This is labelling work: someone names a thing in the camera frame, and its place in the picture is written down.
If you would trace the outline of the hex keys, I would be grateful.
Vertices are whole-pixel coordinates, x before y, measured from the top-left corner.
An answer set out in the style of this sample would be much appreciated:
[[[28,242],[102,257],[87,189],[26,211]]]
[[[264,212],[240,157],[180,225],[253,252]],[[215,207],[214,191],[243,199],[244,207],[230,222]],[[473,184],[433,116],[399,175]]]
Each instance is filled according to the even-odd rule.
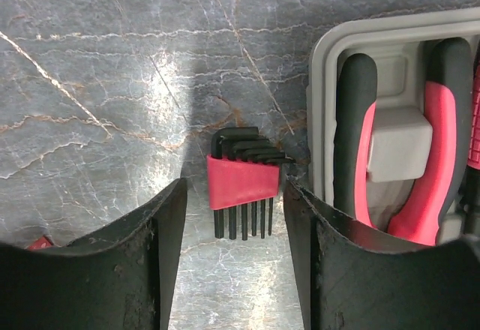
[[[211,137],[206,157],[209,207],[214,237],[241,239],[272,234],[273,205],[278,195],[281,166],[295,160],[260,134],[257,127],[225,127]]]

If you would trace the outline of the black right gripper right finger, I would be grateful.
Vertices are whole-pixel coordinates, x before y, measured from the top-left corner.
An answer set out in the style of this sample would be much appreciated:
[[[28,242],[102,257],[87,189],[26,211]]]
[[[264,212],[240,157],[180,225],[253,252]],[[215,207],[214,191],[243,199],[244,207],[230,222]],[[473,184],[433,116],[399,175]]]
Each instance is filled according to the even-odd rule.
[[[373,229],[296,181],[283,210],[306,329],[477,329],[479,239],[434,247]]]

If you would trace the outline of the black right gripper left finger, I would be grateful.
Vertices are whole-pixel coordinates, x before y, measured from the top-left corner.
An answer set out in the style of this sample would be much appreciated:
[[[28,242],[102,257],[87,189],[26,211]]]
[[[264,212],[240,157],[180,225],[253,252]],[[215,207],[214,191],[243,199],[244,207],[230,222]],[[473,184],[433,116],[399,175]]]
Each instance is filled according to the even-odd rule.
[[[63,247],[1,245],[3,329],[166,329],[188,201],[176,179]]]

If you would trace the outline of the pink handled pliers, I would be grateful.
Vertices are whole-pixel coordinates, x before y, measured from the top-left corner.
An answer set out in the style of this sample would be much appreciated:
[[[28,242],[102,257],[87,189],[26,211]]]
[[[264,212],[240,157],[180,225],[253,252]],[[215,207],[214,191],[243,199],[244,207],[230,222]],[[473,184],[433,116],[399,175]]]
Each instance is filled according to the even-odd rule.
[[[427,62],[424,114],[432,140],[423,175],[388,233],[410,242],[435,245],[441,218],[460,187],[467,165],[472,105],[471,49],[460,37],[439,42]],[[368,157],[373,147],[377,66],[366,54],[351,55],[337,83],[334,137],[334,206],[371,226],[368,212]]]

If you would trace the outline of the pink tape measure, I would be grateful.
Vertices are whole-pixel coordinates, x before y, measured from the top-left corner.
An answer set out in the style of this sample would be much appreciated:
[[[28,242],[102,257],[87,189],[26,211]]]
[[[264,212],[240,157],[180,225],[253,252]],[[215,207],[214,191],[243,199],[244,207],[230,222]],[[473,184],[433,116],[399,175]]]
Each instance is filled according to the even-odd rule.
[[[51,248],[53,247],[54,244],[52,241],[45,235],[41,236],[38,238],[36,241],[34,241],[32,244],[30,244],[27,249],[30,251],[35,251],[35,250],[41,250],[45,248]]]

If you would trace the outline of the grey plastic tool case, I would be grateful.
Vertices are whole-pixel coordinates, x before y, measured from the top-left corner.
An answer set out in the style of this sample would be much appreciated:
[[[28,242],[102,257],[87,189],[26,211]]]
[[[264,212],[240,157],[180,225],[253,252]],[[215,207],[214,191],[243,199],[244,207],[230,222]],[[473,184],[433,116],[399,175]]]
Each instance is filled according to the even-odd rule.
[[[350,56],[366,54],[377,69],[373,147],[367,161],[367,207],[373,223],[369,227],[389,234],[389,221],[404,207],[425,171],[433,133],[425,117],[428,59],[434,47],[449,38],[463,38],[470,45],[473,75],[479,39],[476,7],[345,22],[318,40],[310,54],[307,137],[310,183],[321,200],[335,207],[334,140],[341,70]],[[459,189],[441,218],[435,245],[463,232]]]

